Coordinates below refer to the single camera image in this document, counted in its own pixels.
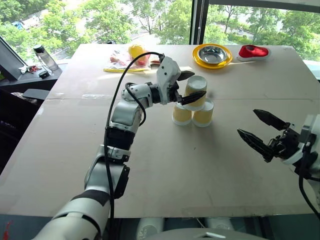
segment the stacked cups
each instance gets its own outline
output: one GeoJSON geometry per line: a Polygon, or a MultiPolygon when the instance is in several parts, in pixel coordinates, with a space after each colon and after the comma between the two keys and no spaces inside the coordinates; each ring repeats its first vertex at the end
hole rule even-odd
{"type": "MultiPolygon", "coordinates": [[[[207,81],[202,76],[194,75],[188,79],[184,96],[198,91],[207,90],[207,81]]],[[[204,95],[197,101],[182,106],[177,103],[174,106],[172,120],[175,124],[184,126],[192,122],[198,127],[207,127],[211,124],[214,103],[204,95]]]]}

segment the table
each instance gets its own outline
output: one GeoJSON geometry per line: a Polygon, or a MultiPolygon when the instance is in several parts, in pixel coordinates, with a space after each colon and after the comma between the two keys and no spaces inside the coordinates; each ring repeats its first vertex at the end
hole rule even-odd
{"type": "MultiPolygon", "coordinates": [[[[85,44],[76,51],[0,176],[0,213],[53,216],[83,191],[86,171],[103,141],[112,92],[119,79],[117,73],[102,71],[101,53],[114,47],[85,44]]],[[[232,54],[240,48],[227,47],[232,54]]],[[[233,65],[219,71],[202,69],[186,59],[182,53],[191,53],[192,48],[157,46],[154,50],[168,52],[180,66],[207,78],[215,103],[212,125],[175,125],[171,120],[173,103],[147,109],[147,120],[131,148],[126,191],[115,201],[115,217],[310,213],[292,169],[278,159],[265,163],[241,140],[237,128],[268,142],[278,131],[252,112],[264,109],[294,121],[299,130],[307,114],[320,112],[319,84],[311,72],[290,47],[271,46],[272,56],[266,62],[237,64],[233,60],[233,65]],[[290,71],[282,61],[284,51],[294,66],[290,71]]],[[[154,79],[154,73],[130,74],[124,83],[154,79]]],[[[315,202],[308,184],[305,190],[315,202]]]]}

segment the window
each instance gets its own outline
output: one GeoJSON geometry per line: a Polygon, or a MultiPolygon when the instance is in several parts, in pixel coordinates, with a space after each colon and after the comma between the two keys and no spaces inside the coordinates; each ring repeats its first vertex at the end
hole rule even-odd
{"type": "Polygon", "coordinates": [[[288,45],[304,60],[320,61],[320,13],[264,7],[208,7],[205,43],[288,45]]]}
{"type": "Polygon", "coordinates": [[[79,44],[189,44],[192,0],[6,0],[0,36],[28,64],[43,44],[58,62],[79,44]]]}

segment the red object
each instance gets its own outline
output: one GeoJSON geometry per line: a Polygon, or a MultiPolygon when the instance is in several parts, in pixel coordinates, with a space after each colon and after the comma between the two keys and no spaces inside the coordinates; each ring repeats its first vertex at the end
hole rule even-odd
{"type": "Polygon", "coordinates": [[[10,224],[12,223],[12,221],[9,221],[7,224],[6,224],[6,227],[5,227],[5,230],[4,230],[4,233],[3,233],[3,240],[9,240],[9,227],[10,227],[10,224]]]}
{"type": "Polygon", "coordinates": [[[244,45],[241,47],[237,58],[240,61],[262,60],[268,58],[270,54],[271,51],[266,47],[244,45]]]}

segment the black cable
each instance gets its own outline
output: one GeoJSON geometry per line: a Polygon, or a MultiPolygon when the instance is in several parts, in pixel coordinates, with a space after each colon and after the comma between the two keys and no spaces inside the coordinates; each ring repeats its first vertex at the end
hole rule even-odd
{"type": "Polygon", "coordinates": [[[320,182],[320,178],[316,178],[316,177],[309,177],[310,180],[316,181],[316,182],[320,182]]]}
{"type": "Polygon", "coordinates": [[[310,202],[305,190],[304,190],[304,176],[305,176],[305,170],[307,166],[307,155],[310,154],[309,152],[304,152],[303,156],[301,158],[301,166],[300,166],[300,171],[299,171],[299,189],[300,192],[306,201],[306,203],[309,205],[311,210],[314,212],[314,214],[317,216],[317,218],[320,220],[320,213],[317,212],[316,208],[312,205],[310,202]]]}
{"type": "Polygon", "coordinates": [[[140,108],[142,109],[142,112],[143,112],[143,120],[142,122],[140,122],[139,126],[141,126],[142,124],[145,123],[146,121],[146,118],[147,118],[147,114],[146,114],[146,109],[145,107],[142,105],[142,103],[138,100],[138,98],[132,93],[132,91],[129,89],[129,87],[131,85],[136,85],[135,83],[132,83],[132,82],[127,82],[124,87],[125,89],[127,90],[127,92],[130,94],[130,96],[136,101],[136,103],[140,106],[140,108]]]}
{"type": "MultiPolygon", "coordinates": [[[[110,190],[110,230],[109,230],[109,237],[112,235],[112,231],[113,231],[113,222],[114,222],[114,218],[115,218],[115,192],[114,192],[114,185],[113,185],[113,181],[112,181],[112,177],[111,177],[111,171],[110,171],[110,163],[109,163],[109,158],[108,158],[108,137],[107,137],[107,128],[109,127],[110,124],[110,118],[111,118],[111,112],[112,112],[112,108],[114,107],[115,104],[115,100],[121,85],[122,80],[124,79],[124,76],[126,75],[127,71],[129,70],[129,68],[141,57],[145,56],[145,55],[158,55],[159,58],[162,57],[163,55],[158,53],[158,52],[154,52],[154,51],[149,51],[149,52],[145,52],[140,54],[139,56],[137,56],[136,58],[134,58],[129,65],[126,67],[126,69],[123,71],[118,85],[116,86],[112,101],[111,101],[111,105],[109,108],[109,112],[108,112],[108,117],[106,120],[106,126],[105,126],[105,132],[104,132],[104,162],[105,162],[105,168],[106,168],[106,175],[108,178],[108,183],[109,183],[109,190],[110,190]]],[[[141,107],[142,104],[140,101],[137,100],[137,98],[133,97],[134,100],[136,100],[136,102],[139,104],[139,106],[141,107]]],[[[140,123],[140,126],[144,123],[144,121],[146,120],[146,111],[145,108],[142,106],[142,111],[143,111],[143,116],[144,119],[143,121],[140,123]]]]}

